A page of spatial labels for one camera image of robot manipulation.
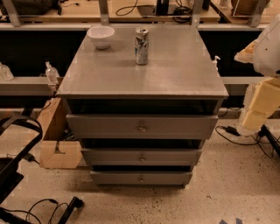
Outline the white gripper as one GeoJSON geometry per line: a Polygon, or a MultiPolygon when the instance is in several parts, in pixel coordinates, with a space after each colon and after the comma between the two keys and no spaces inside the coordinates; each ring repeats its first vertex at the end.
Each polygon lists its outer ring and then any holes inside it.
{"type": "MultiPolygon", "coordinates": [[[[252,41],[234,56],[234,60],[252,64],[256,44],[256,40],[252,41]]],[[[280,80],[266,78],[256,85],[250,84],[243,104],[237,132],[242,136],[249,136],[258,132],[266,120],[280,107],[280,80]]]]}

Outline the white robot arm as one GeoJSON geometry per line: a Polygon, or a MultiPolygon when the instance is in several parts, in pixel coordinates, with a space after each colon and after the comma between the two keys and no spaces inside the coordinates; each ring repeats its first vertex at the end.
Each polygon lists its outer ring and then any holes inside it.
{"type": "Polygon", "coordinates": [[[254,70],[264,76],[257,84],[250,84],[244,96],[237,132],[249,136],[258,132],[280,107],[280,15],[234,59],[252,63],[254,70]]]}

